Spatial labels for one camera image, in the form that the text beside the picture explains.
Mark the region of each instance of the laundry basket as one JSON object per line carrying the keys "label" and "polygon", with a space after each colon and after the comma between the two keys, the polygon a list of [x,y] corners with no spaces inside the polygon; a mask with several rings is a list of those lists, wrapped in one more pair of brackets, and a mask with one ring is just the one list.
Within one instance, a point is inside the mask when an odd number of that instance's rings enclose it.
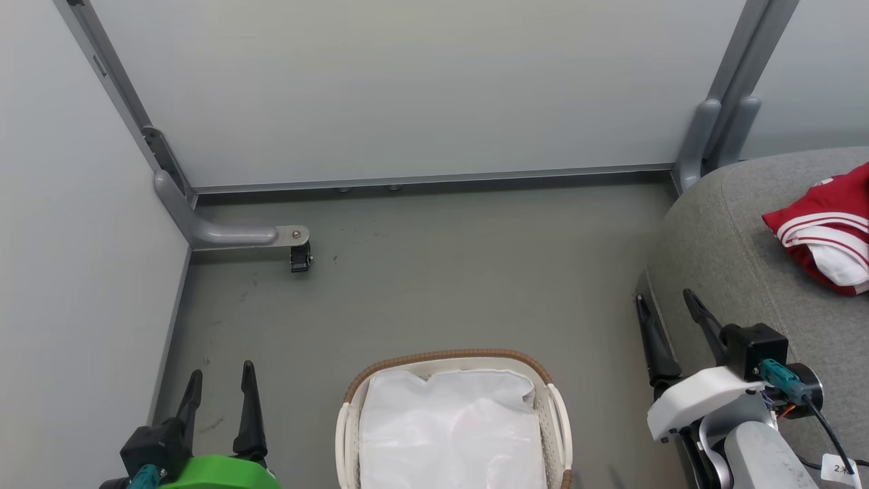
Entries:
{"label": "laundry basket", "polygon": [[549,374],[536,360],[511,350],[450,350],[393,358],[371,365],[356,376],[338,413],[335,427],[335,468],[342,489],[360,489],[359,417],[376,372],[405,371],[420,378],[437,372],[462,370],[509,370],[534,383],[534,409],[541,424],[543,461],[548,489],[569,489],[573,473],[573,440],[567,408]]}

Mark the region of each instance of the gray sofa cushion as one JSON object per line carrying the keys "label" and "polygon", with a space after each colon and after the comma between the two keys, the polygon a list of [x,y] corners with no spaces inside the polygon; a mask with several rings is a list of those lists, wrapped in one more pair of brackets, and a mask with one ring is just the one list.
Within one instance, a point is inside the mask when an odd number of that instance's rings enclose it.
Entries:
{"label": "gray sofa cushion", "polygon": [[[682,289],[691,288],[722,324],[763,322],[790,339],[789,361],[809,365],[821,378],[823,412],[852,459],[869,459],[869,295],[841,296],[812,280],[760,215],[866,161],[869,147],[842,148],[714,171],[673,205],[647,267],[653,299],[686,374],[714,365],[682,300]],[[783,420],[781,431],[809,460],[835,453],[814,419]],[[861,473],[869,479],[869,471]]]}

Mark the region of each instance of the label tag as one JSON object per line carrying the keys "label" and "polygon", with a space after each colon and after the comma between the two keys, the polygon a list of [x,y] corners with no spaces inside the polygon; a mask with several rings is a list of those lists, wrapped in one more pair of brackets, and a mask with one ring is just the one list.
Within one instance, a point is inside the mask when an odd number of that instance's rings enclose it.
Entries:
{"label": "label tag", "polygon": [[[848,460],[851,461],[851,468],[854,469],[856,474],[857,464],[855,464],[851,459]],[[848,469],[846,469],[845,464],[842,463],[842,458],[839,455],[833,455],[832,453],[824,454],[824,458],[820,462],[820,477],[823,480],[841,482],[842,484],[856,487],[853,476],[848,473]]]}

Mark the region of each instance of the orange wire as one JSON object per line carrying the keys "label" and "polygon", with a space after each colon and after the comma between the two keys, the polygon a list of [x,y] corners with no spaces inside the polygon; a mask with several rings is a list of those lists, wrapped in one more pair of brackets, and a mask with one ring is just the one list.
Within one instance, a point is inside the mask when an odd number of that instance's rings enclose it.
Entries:
{"label": "orange wire", "polygon": [[793,410],[796,409],[796,408],[797,408],[797,405],[795,405],[795,404],[791,404],[791,405],[789,405],[789,406],[787,407],[787,409],[785,409],[785,411],[782,412],[782,413],[779,415],[779,418],[784,418],[785,416],[787,416],[787,414],[788,414],[789,412],[793,411]]}

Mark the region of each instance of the gray metal frame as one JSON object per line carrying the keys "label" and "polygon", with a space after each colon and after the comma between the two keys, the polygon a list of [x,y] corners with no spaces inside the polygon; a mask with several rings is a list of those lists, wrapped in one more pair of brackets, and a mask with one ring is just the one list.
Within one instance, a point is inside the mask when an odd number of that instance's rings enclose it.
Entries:
{"label": "gray metal frame", "polygon": [[261,247],[298,247],[310,239],[308,228],[214,224],[193,211],[196,194],[169,148],[166,137],[151,125],[148,113],[112,47],[96,12],[83,0],[55,0],[73,37],[91,61],[103,87],[154,171],[154,190],[192,251]]}
{"label": "gray metal frame", "polygon": [[673,183],[679,194],[704,173],[739,161],[761,106],[752,91],[798,3],[746,2],[709,94],[694,112],[673,166]]}
{"label": "gray metal frame", "polygon": [[[65,2],[55,0],[60,7]],[[340,182],[305,182],[298,184],[255,184],[191,188],[181,166],[172,154],[166,137],[151,124],[142,101],[123,68],[93,8],[84,0],[68,0],[84,35],[79,39],[86,54],[91,56],[94,69],[108,80],[109,93],[114,93],[118,110],[129,118],[153,153],[156,168],[167,171],[189,202],[197,193],[239,193],[253,191],[305,190],[321,188],[352,188],[355,186],[440,183],[475,180],[550,178],[561,176],[597,175],[635,171],[671,171],[678,193],[687,190],[705,171],[738,160],[743,143],[760,110],[760,99],[752,90],[760,79],[769,57],[773,54],[799,0],[747,0],[715,74],[706,100],[694,112],[679,156],[673,164],[637,164],[620,167],[573,168],[552,171],[515,171],[472,175],[445,175],[419,178],[377,178]]]}
{"label": "gray metal frame", "polygon": [[734,163],[739,157],[751,124],[760,109],[760,99],[751,97],[766,63],[785,32],[799,0],[768,0],[739,66],[721,99],[721,113],[706,144],[707,169]]}

